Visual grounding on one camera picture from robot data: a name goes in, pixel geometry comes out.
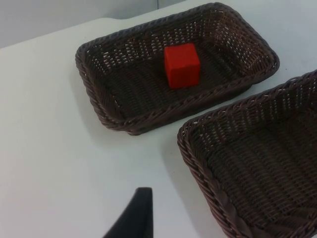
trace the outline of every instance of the brown wicker basket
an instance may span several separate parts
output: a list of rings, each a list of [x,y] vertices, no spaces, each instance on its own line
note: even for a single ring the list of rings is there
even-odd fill
[[[317,233],[317,71],[188,121],[178,146],[228,237]]]
[[[200,84],[172,90],[163,49],[188,42]],[[210,3],[88,42],[76,65],[102,124],[137,135],[233,98],[273,75],[279,59],[236,11]]]

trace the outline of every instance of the wooden block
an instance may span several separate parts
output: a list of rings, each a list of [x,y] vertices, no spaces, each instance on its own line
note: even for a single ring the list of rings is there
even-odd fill
[[[194,44],[165,47],[164,64],[170,88],[199,84],[200,61]]]

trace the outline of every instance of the white tabletop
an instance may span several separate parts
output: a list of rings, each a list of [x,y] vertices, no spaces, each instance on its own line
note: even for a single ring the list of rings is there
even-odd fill
[[[187,119],[136,137],[106,129],[74,57],[96,37],[207,2],[98,19],[0,49],[1,238],[100,238],[140,186],[154,191],[156,238],[225,237],[176,144]],[[239,11],[281,60],[278,73],[239,99],[317,68],[316,0],[221,2]]]

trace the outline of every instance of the basket rim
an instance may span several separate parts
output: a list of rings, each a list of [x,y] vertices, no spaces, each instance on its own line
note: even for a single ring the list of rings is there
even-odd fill
[[[193,148],[190,145],[191,134],[202,124],[212,123],[223,117],[240,111],[243,108],[247,108],[253,105],[264,103],[272,98],[275,98],[279,94],[290,91],[294,88],[298,88],[301,85],[306,84],[312,78],[317,78],[317,70],[306,73],[302,76],[294,77],[277,85],[272,89],[268,89],[259,94],[250,96],[246,99],[239,100],[230,105],[223,106],[212,112],[205,113],[199,117],[195,117],[187,121],[180,129],[177,135],[177,144],[184,159],[184,162],[189,167],[192,175],[197,181],[200,189],[202,190],[210,208],[212,214],[215,216],[217,222],[230,238],[244,237],[247,234],[247,238],[259,238],[259,237],[271,237],[268,233],[258,228],[249,227],[244,220],[238,216],[237,211],[233,204],[229,201],[229,197],[225,191],[219,188],[219,181],[212,175],[211,171],[204,168],[195,157]],[[305,230],[308,228],[313,229],[312,224],[316,224],[316,221],[312,221],[305,226],[299,227],[297,230],[289,234],[289,237],[302,237],[306,234]]]
[[[164,25],[166,22],[169,22],[172,20],[174,21],[177,19],[183,19],[187,15],[193,14],[199,11],[200,9],[214,8],[217,10],[218,9],[217,7],[230,12],[241,24],[243,24],[249,30],[249,34],[252,34],[255,40],[257,40],[259,43],[263,45],[263,47],[270,54],[272,62],[273,62],[273,64],[270,67],[268,67],[262,73],[255,73],[255,74],[247,75],[245,77],[236,78],[227,84],[219,85],[217,87],[214,87],[211,90],[206,90],[201,94],[190,95],[187,98],[179,100],[179,101],[175,101],[172,104],[165,106],[164,108],[157,108],[145,114],[138,115],[135,117],[123,118],[122,116],[120,116],[119,110],[117,110],[116,116],[110,115],[108,113],[107,108],[103,106],[103,104],[101,103],[101,100],[97,97],[96,89],[94,87],[94,84],[91,81],[91,77],[93,73],[92,73],[92,70],[87,66],[87,51],[91,47],[93,47],[94,45],[99,45],[105,41],[118,42],[121,39],[125,39],[129,37],[132,34],[135,35],[135,34],[144,32],[146,30],[151,30],[151,28],[154,25],[157,27],[160,25]],[[80,46],[76,52],[75,59],[76,59],[76,66],[79,69],[80,74],[84,80],[85,86],[87,88],[87,93],[90,97],[91,103],[93,104],[98,116],[106,119],[109,122],[109,124],[111,124],[110,126],[111,129],[125,130],[125,131],[135,130],[140,127],[145,127],[147,124],[151,124],[151,121],[155,119],[164,119],[166,114],[169,114],[171,111],[174,111],[175,108],[186,109],[184,105],[195,103],[198,100],[204,101],[209,99],[210,97],[214,98],[218,95],[225,95],[225,93],[228,93],[230,91],[237,90],[242,87],[251,86],[253,84],[262,82],[263,80],[275,74],[280,66],[279,57],[277,56],[276,52],[269,46],[266,40],[264,40],[255,31],[255,29],[243,19],[243,17],[237,11],[219,2],[207,3],[204,5],[180,12],[180,13],[172,14],[170,16],[162,17],[159,19],[155,19],[147,23],[143,23],[128,29],[123,29],[118,32],[114,32],[107,36],[96,38],[95,40],[84,43],[82,46]]]

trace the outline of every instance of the woven basket bottom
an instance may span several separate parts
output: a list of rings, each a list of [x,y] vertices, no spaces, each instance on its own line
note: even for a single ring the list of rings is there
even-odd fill
[[[229,139],[208,166],[250,227],[289,237],[317,226],[316,155],[317,113],[308,109]]]
[[[243,77],[238,63],[228,61],[228,55],[220,52],[210,42],[196,42],[195,47],[201,62],[198,86],[170,89],[164,70],[162,53],[141,62],[115,69],[109,77],[101,79],[99,88],[108,88],[115,98],[123,118],[140,116],[154,110],[168,107],[172,103],[185,100],[189,96],[212,91]]]

